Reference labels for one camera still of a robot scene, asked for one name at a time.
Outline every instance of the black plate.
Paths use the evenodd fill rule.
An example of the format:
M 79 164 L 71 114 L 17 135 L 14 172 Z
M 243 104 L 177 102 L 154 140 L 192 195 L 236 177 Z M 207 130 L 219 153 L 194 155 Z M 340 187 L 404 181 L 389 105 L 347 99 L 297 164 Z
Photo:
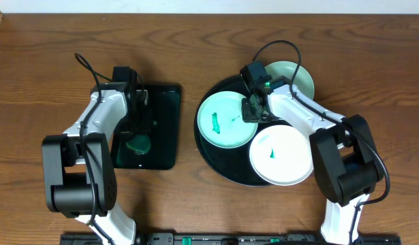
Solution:
M 162 84 L 145 84 L 144 88 L 149 93 L 149 106 L 156 121 L 149 134 L 151 148 L 146 154 L 137 155 L 126 147 L 124 140 L 114 135 L 112 164 L 115 168 L 167 170 L 176 162 L 181 88 Z
M 252 140 L 248 141 L 245 145 L 234 149 L 224 149 L 216 147 L 204 139 L 197 125 L 197 113 L 203 101 L 209 96 L 221 92 L 233 91 L 240 93 L 244 96 L 250 96 L 244 80 L 240 75 L 232 76 L 221 81 L 205 94 L 200 105 L 198 106 L 196 117 L 194 119 L 194 137 L 200 154 L 203 159 L 212 167 L 218 174 L 238 184 L 247 186 L 268 186 L 271 185 L 263 180 L 253 170 L 249 160 L 249 147 Z M 260 123 L 258 125 L 259 133 L 261 130 L 273 125 L 287 125 L 283 120 L 271 123 Z

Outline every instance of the plate rim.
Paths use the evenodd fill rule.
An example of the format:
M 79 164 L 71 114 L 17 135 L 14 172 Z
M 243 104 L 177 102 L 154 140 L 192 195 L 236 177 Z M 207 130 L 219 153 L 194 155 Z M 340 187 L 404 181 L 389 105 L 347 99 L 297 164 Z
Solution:
M 259 176 L 259 177 L 261 177 L 263 180 L 265 180 L 265 181 L 267 181 L 267 182 L 269 182 L 269 183 L 271 183 L 271 184 L 275 184 L 275 185 L 278 185 L 278 186 L 292 186 L 292 185 L 295 185 L 295 184 L 298 184 L 298 183 L 301 183 L 303 180 L 306 180 L 311 174 L 312 174 L 312 172 L 313 172 L 313 162 L 311 161 L 311 167 L 310 167 L 310 169 L 308 170 L 308 172 L 307 172 L 307 174 L 305 174 L 304 176 L 302 176 L 302 178 L 299 178 L 299 179 L 297 179 L 296 181 L 293 181 L 292 183 L 289 183 L 289 184 L 281 184 L 280 182 L 277 182 L 277 181 L 274 181 L 274 180 L 271 180 L 271 179 L 269 179 L 269 178 L 267 178 L 266 176 L 263 176 L 256 168 L 255 168 L 255 163 L 251 160 L 251 156 L 252 156 L 252 153 L 251 153 L 251 148 L 252 148 L 252 146 L 253 146 L 253 143 L 255 142 L 255 141 L 257 141 L 257 139 L 258 139 L 258 136 L 259 136 L 259 134 L 261 134 L 261 132 L 263 132 L 263 131 L 265 131 L 265 130 L 267 130 L 267 129 L 270 129 L 270 128 L 272 128 L 272 127 L 290 127 L 290 128 L 293 128 L 292 126 L 288 126 L 288 125 L 273 125 L 273 126 L 269 126 L 269 127 L 267 127 L 267 128 L 265 128 L 265 129 L 263 129 L 262 131 L 260 131 L 254 138 L 253 138 L 253 141 L 250 143 L 250 147 L 249 147 L 249 160 L 250 160 L 250 164 L 251 164 L 251 167 L 253 168 L 253 170 L 255 170 L 255 172 L 256 172 L 256 174 Z
M 238 92 L 234 92 L 234 91 L 220 91 L 220 92 L 213 93 L 212 95 L 210 95 L 209 97 L 207 97 L 207 98 L 206 98 L 206 99 L 205 99 L 205 100 L 204 100 L 204 101 L 203 101 L 203 102 L 199 105 L 199 107 L 198 107 L 197 116 L 196 116 L 196 122 L 197 122 L 198 131 L 199 131 L 200 135 L 201 135 L 201 136 L 203 136 L 203 137 L 204 137 L 204 139 L 205 139 L 207 142 L 211 143 L 212 145 L 214 145 L 214 146 L 216 146 L 216 147 L 220 147 L 220 148 L 223 148 L 223 149 L 234 149 L 234 148 L 238 148 L 238 147 L 240 147 L 240 146 L 244 146 L 245 144 L 247 144 L 247 142 L 249 142 L 250 140 L 252 140 L 252 139 L 253 139 L 253 137 L 255 137 L 256 132 L 258 131 L 258 123 L 254 123 L 255 127 L 254 127 L 254 130 L 253 130 L 253 133 L 251 134 L 251 136 L 250 136 L 250 137 L 248 137 L 248 139 L 247 139 L 245 142 L 243 142 L 242 144 L 239 144 L 239 145 L 233 146 L 233 147 L 225 147 L 225 146 L 221 146 L 221 145 L 219 145 L 219 144 L 214 143 L 214 141 L 213 141 L 213 140 L 208 139 L 208 138 L 205 136 L 205 134 L 203 134 L 203 133 L 202 133 L 202 130 L 200 129 L 199 117 L 200 117 L 200 113 L 201 113 L 201 111 L 202 111 L 203 105 L 204 105 L 205 103 L 208 103 L 207 101 L 208 101 L 211 97 L 214 97 L 215 95 L 217 95 L 217 96 L 221 96 L 221 94 L 231 94 L 231 95 L 235 95 L 236 97 L 239 97 L 239 99 L 244 99 L 244 98 L 246 97 L 246 96 L 244 96 L 244 95 L 242 95 L 242 94 L 240 94 L 240 93 L 238 93 Z
M 271 63 L 271 64 L 268 64 L 268 65 L 266 65 L 265 66 L 265 68 L 267 68 L 267 67 L 269 67 L 269 66 L 271 66 L 271 65 L 277 65 L 277 64 L 280 64 L 280 65 L 282 65 L 282 66 L 284 66 L 284 67 L 288 67 L 288 68 L 292 68 L 292 69 L 295 69 L 295 67 L 297 66 L 297 63 L 295 63 L 295 62 L 292 62 L 292 61 L 275 61 L 275 62 L 273 62 L 273 63 Z M 300 65 L 300 67 L 298 68 L 298 71 L 297 71 L 297 74 L 299 74 L 299 73 L 304 73 L 304 74 L 306 74 L 306 75 L 308 75 L 308 77 L 310 78 L 310 81 L 311 81 L 311 85 L 312 85 L 312 98 L 310 98 L 309 96 L 307 96 L 305 93 L 304 93 L 304 91 L 301 91 L 302 93 L 304 93 L 305 95 L 306 95 L 306 97 L 308 97 L 308 98 L 310 98 L 310 99 L 313 99 L 314 97 L 315 97 L 315 84 L 314 84 L 314 82 L 313 82 L 313 78 L 312 78 L 312 75 L 306 70 L 306 68 L 304 68 L 302 65 Z

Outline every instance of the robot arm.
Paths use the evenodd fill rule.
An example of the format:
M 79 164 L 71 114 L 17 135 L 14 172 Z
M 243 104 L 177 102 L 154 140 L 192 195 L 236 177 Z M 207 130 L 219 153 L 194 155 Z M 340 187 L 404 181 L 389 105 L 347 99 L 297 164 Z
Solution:
M 117 76 L 135 72 L 128 67 L 115 67 Z M 84 141 L 89 149 L 89 160 L 97 189 L 97 209 L 95 225 L 90 228 L 102 239 L 104 245 L 137 244 L 136 223 L 129 218 L 116 203 L 117 180 L 110 158 L 108 142 L 112 133 L 132 136 L 149 130 L 150 110 L 139 110 L 143 120 L 129 115 L 137 106 L 147 105 L 147 91 L 137 91 L 132 82 L 112 82 L 102 84 L 102 102 L 86 122 Z M 95 106 L 98 98 L 97 88 L 91 92 L 91 101 L 80 118 L 62 135 L 49 135 L 43 141 L 44 185 L 47 206 L 52 212 L 61 212 L 68 218 L 88 223 L 91 218 L 93 196 L 89 177 L 85 173 L 67 173 L 65 168 L 85 164 L 80 150 L 80 122 Z
M 328 199 L 321 234 L 327 242 L 349 244 L 349 232 L 356 211 L 354 206 L 368 199 L 376 182 L 383 178 L 383 171 L 361 142 L 339 125 L 300 103 L 292 96 L 290 86 L 309 107 L 361 133 L 374 147 L 366 120 L 359 115 L 346 118 L 323 108 L 302 94 L 296 85 L 290 85 L 290 80 L 285 77 L 270 82 L 273 78 L 259 61 L 244 67 L 241 75 L 251 93 L 250 98 L 242 102 L 245 122 L 265 123 L 282 119 L 309 138 L 315 179 Z M 351 146 L 354 151 L 341 157 L 339 149 Z M 358 237 L 359 218 L 360 215 L 355 221 L 353 240 Z

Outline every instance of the teal scribble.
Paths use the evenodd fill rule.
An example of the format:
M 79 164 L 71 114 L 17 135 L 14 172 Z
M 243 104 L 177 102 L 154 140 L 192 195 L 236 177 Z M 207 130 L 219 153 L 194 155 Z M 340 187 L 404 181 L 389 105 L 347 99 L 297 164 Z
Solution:
M 212 130 L 215 131 L 215 133 L 220 134 L 220 125 L 218 125 L 218 120 L 217 120 L 217 113 L 214 112 L 214 114 L 212 114 Z

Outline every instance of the light green plate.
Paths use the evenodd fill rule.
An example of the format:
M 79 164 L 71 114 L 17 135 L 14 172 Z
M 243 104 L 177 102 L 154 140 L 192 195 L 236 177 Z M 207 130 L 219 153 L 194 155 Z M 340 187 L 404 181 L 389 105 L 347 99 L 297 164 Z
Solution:
M 280 76 L 291 78 L 294 70 L 296 69 L 296 66 L 297 64 L 294 62 L 277 61 L 267 65 L 265 70 L 266 73 L 273 77 L 273 79 Z M 302 92 L 308 98 L 313 99 L 313 94 L 315 92 L 313 80 L 309 72 L 307 72 L 307 70 L 302 66 L 298 68 L 296 78 L 294 79 L 294 84 L 297 85 L 300 92 Z
M 245 123 L 241 114 L 244 95 L 231 91 L 218 92 L 203 101 L 197 114 L 197 125 L 203 137 L 221 148 L 246 144 L 258 130 L 257 123 Z

